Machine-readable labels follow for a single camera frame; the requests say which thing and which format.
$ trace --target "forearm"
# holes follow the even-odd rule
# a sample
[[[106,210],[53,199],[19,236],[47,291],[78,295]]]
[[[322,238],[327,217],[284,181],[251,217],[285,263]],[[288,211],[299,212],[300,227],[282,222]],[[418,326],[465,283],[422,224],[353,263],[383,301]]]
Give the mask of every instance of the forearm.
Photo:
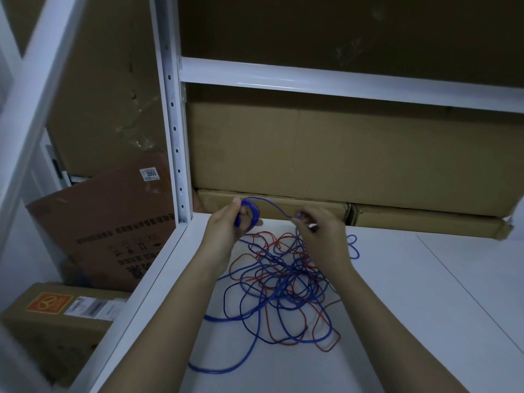
[[[460,382],[400,323],[349,262],[331,283],[384,390],[466,392]]]
[[[195,255],[101,393],[177,392],[215,283]]]

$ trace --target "barcode sticker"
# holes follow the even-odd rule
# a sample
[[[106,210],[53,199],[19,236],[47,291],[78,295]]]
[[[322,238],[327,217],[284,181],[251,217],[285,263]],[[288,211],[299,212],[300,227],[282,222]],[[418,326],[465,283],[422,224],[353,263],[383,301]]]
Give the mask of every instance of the barcode sticker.
[[[121,299],[106,300],[95,297],[78,297],[64,315],[114,321],[126,304]]]
[[[157,181],[160,179],[160,176],[158,176],[157,169],[155,167],[151,168],[144,168],[140,170],[140,173],[142,174],[142,178],[144,178],[144,181]]]

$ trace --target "coiled blue cable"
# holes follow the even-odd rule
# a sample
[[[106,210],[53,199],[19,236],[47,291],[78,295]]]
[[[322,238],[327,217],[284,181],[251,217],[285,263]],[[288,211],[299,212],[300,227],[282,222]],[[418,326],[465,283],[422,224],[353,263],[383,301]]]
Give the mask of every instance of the coiled blue cable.
[[[269,204],[276,207],[286,217],[292,218],[291,216],[287,215],[280,207],[273,204],[271,201],[266,200],[265,198],[247,197],[242,200],[242,205],[249,207],[249,209],[252,212],[252,220],[249,229],[254,227],[260,218],[260,210],[256,206],[256,204],[249,201],[250,198],[255,200],[266,201]],[[237,216],[237,219],[235,220],[235,226],[238,227],[239,225],[240,218],[239,216]],[[240,273],[239,281],[229,285],[224,291],[222,306],[225,317],[213,317],[206,314],[204,316],[204,320],[212,323],[242,321],[245,329],[253,335],[253,341],[251,343],[251,346],[247,350],[245,356],[235,365],[221,370],[211,370],[208,368],[201,368],[192,363],[189,363],[188,366],[193,371],[205,374],[230,373],[238,369],[242,364],[246,362],[246,360],[251,355],[253,349],[255,348],[255,345],[258,340],[272,345],[290,341],[298,343],[320,343],[328,339],[331,336],[331,333],[333,332],[331,318],[329,317],[326,309],[322,305],[327,290],[330,288],[332,289],[331,284],[326,280],[324,274],[320,270],[306,267],[303,261],[303,257],[300,255],[305,253],[305,245],[299,236],[298,230],[295,231],[295,239],[293,240],[293,243],[288,246],[288,249],[286,251],[280,251],[278,246],[271,247],[269,243],[267,243],[266,239],[260,235],[256,235],[256,237],[261,238],[265,241],[266,248],[254,243],[254,234],[247,234],[246,236],[252,237],[253,241],[249,242],[244,239],[240,239],[239,241],[247,244],[248,249],[257,256],[256,261],[252,264],[241,267],[219,278],[220,281],[222,279],[233,277],[233,275],[237,275],[238,273]],[[356,257],[352,257],[352,259],[358,259],[360,257],[360,253],[354,247],[354,244],[357,241],[357,237],[354,234],[350,234],[347,236],[347,238],[352,240],[350,243],[348,243],[348,246],[352,248],[357,254]],[[293,262],[291,264],[287,264],[283,260],[283,258],[286,255],[292,255]],[[264,276],[262,280],[254,279],[253,282],[249,284],[244,281],[245,278],[253,276],[260,277],[262,275]],[[304,286],[304,288],[300,292],[294,291],[294,284],[297,281],[300,284],[302,284],[302,286]],[[239,314],[230,316],[226,310],[226,295],[230,289],[237,286],[239,286],[240,289],[244,291],[244,295],[242,296],[239,303]],[[248,310],[243,311],[243,303],[247,297],[257,298],[258,304]],[[285,322],[282,319],[281,311],[289,312],[299,310],[306,304],[316,305],[319,308],[319,314],[323,314],[323,316],[325,317],[329,329],[324,334],[324,336],[314,339],[304,339],[303,337],[305,335],[306,330],[308,329],[307,326],[305,326],[305,328],[298,334],[292,334],[286,327]],[[286,335],[284,338],[274,342],[268,341],[267,339],[264,339],[260,336],[260,324],[262,318],[261,311],[264,310],[267,305],[276,309],[278,320]],[[257,317],[256,331],[251,330],[246,324],[246,320],[254,315],[256,315]]]

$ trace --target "cable bundle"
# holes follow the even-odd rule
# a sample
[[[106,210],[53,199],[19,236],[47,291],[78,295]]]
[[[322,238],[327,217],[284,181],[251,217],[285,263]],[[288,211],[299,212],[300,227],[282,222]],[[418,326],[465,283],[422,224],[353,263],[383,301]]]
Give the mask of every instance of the cable bundle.
[[[258,207],[253,203],[248,206],[250,210],[252,210],[252,225],[254,226],[258,221],[260,211],[258,211]],[[232,284],[226,288],[223,295],[223,311],[225,317],[206,315],[204,319],[213,323],[240,321],[243,323],[245,329],[253,335],[253,342],[245,356],[232,367],[222,370],[209,370],[189,363],[189,368],[194,371],[207,374],[226,374],[234,371],[251,355],[258,340],[272,345],[281,344],[292,346],[298,343],[315,344],[315,346],[323,352],[329,352],[340,340],[340,333],[333,328],[331,319],[326,311],[329,306],[340,302],[340,299],[325,304],[328,291],[332,290],[335,292],[335,290],[324,274],[312,264],[298,231],[296,230],[295,234],[284,233],[279,238],[275,237],[271,232],[262,231],[260,233],[247,234],[246,238],[249,238],[249,240],[241,239],[240,241],[247,244],[250,252],[236,258],[231,263],[228,273],[219,278],[219,280],[230,278],[233,281]],[[357,237],[355,235],[349,235],[348,239],[351,240],[348,245],[357,254],[353,259],[358,259],[360,254],[353,246],[357,241]],[[247,266],[235,269],[235,265],[244,257],[251,257],[253,262]],[[233,287],[239,287],[244,292],[239,303],[239,314],[237,315],[230,315],[226,311],[226,295]],[[243,304],[248,297],[255,298],[257,304],[249,309],[245,309]],[[273,337],[268,307],[276,310],[279,324],[285,333],[283,338],[277,339]],[[317,315],[312,327],[308,325],[308,320],[305,315],[306,308],[314,309]],[[260,336],[263,319],[262,311],[265,313],[267,332],[270,340]],[[284,312],[300,312],[300,318],[303,319],[304,322],[301,331],[295,333],[289,331],[289,328],[282,318]],[[257,319],[255,331],[246,324],[246,320],[253,316]],[[316,337],[315,332],[320,320],[328,326],[328,329],[322,336]],[[336,337],[332,343],[327,347],[320,345],[322,342],[327,342],[327,339],[330,338],[333,333]]]

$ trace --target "white metal frame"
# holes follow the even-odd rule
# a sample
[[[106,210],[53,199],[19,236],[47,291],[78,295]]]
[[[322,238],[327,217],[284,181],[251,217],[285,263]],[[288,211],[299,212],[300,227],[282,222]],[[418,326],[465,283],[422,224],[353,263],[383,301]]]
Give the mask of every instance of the white metal frame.
[[[20,196],[19,177],[27,170],[41,137],[86,1],[46,1],[0,117],[0,251],[13,219],[13,206]],[[178,220],[169,241],[171,249],[192,219],[185,82],[524,112],[521,88],[184,58],[177,0],[150,0],[150,8]],[[0,51],[1,62],[7,55],[2,43]],[[86,391],[92,386],[167,261],[170,253],[167,254],[167,245],[165,248],[82,371],[75,391]]]

